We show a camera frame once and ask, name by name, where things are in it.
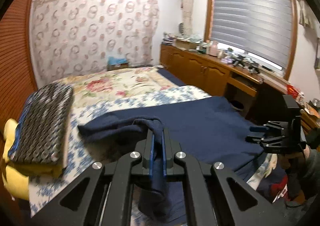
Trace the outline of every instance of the pink bottle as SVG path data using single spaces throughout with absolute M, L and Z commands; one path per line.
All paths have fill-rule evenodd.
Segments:
M 210 55 L 216 57 L 217 54 L 218 54 L 218 43 L 216 41 L 213 41 L 210 47 Z

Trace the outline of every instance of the trash bin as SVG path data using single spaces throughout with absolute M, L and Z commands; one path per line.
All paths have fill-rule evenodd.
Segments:
M 232 105 L 232 108 L 234 108 L 235 110 L 239 111 L 239 112 L 242 112 L 243 109 L 244 109 L 244 106 L 241 102 L 239 101 L 236 101 L 236 100 L 231 100 L 229 101 Z

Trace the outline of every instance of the yellow cloth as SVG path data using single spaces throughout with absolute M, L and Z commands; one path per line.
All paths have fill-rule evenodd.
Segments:
M 14 142 L 15 130 L 17 122 L 14 119 L 9 119 L 4 126 L 4 152 L 3 159 L 5 163 L 9 162 L 8 151 Z M 29 200 L 29 177 L 20 174 L 16 169 L 7 165 L 5 168 L 6 178 L 2 172 L 2 180 L 4 187 L 14 197 Z
M 14 119 L 9 119 L 4 126 L 4 139 L 6 141 L 4 145 L 3 159 L 6 163 L 10 161 L 8 157 L 8 151 L 11 148 L 14 139 L 15 139 L 15 130 L 18 123 Z M 58 178 L 62 173 L 63 166 L 61 165 L 40 165 L 40 164 L 13 164 L 12 162 L 9 165 L 15 168 L 17 171 L 23 175 L 41 175 L 47 174 Z

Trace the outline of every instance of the wooden cabinet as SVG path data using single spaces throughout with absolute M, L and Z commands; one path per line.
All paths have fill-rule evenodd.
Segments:
M 165 68 L 169 67 L 170 63 L 170 50 L 168 46 L 162 46 L 160 52 L 160 64 L 162 64 Z
M 187 54 L 185 66 L 185 80 L 189 85 L 203 88 L 204 85 L 204 61 L 196 55 Z
M 216 64 L 208 62 L 204 67 L 203 90 L 210 95 L 223 96 L 229 77 L 229 71 Z
M 170 73 L 178 77 L 183 82 L 186 81 L 185 79 L 185 61 L 186 56 L 185 54 L 178 49 L 174 49 L 169 54 L 169 65 L 168 70 Z
M 187 85 L 194 85 L 210 95 L 223 96 L 230 71 L 202 55 L 162 45 L 161 64 Z

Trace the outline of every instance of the navy blue cloth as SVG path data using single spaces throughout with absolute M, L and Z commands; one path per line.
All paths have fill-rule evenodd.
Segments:
M 139 209 L 153 219 L 165 221 L 170 204 L 167 199 L 168 184 L 163 175 L 161 121 L 145 115 L 121 119 L 116 113 L 105 113 L 85 125 L 78 125 L 78 130 L 86 142 L 115 140 L 122 154 L 134 150 L 136 143 L 146 138 L 148 129 L 153 132 L 153 176 L 150 184 L 139 185 L 142 188 Z
M 112 113 L 120 120 L 128 117 L 158 117 L 168 127 L 170 138 L 180 142 L 187 154 L 199 161 L 213 164 L 223 162 L 242 179 L 249 178 L 264 161 L 263 149 L 245 142 L 253 124 L 237 113 L 224 97 L 127 109 Z M 167 194 L 170 211 L 164 224 L 185 221 L 182 184 L 169 183 Z
M 183 83 L 179 78 L 171 74 L 168 70 L 164 68 L 158 68 L 158 73 L 162 76 L 164 76 L 166 79 L 171 81 L 172 83 L 176 84 L 177 86 L 184 86 L 186 85 Z

